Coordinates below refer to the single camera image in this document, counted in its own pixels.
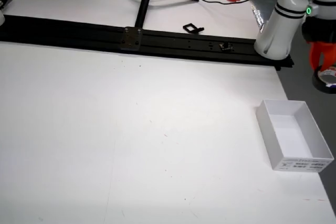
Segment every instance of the robotic arm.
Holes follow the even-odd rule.
[[[311,44],[314,85],[323,92],[336,93],[336,66],[333,66],[336,64],[336,0],[278,0],[270,20],[257,37],[256,51],[269,59],[285,59],[300,24],[304,39]],[[321,54],[324,63],[319,66]]]

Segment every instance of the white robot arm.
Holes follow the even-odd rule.
[[[322,71],[336,61],[336,0],[278,0],[270,20],[255,42],[256,51],[269,59],[281,60],[289,55],[293,36],[302,25],[305,40],[312,44],[311,63],[324,53]]]

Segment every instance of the white table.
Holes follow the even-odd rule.
[[[255,38],[250,4],[153,0],[145,29]],[[140,0],[7,14],[132,26]],[[274,172],[255,116],[272,67],[0,44],[0,223],[334,223],[318,174]]]

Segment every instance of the open box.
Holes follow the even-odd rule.
[[[263,100],[256,114],[274,170],[320,172],[333,161],[305,102]]]

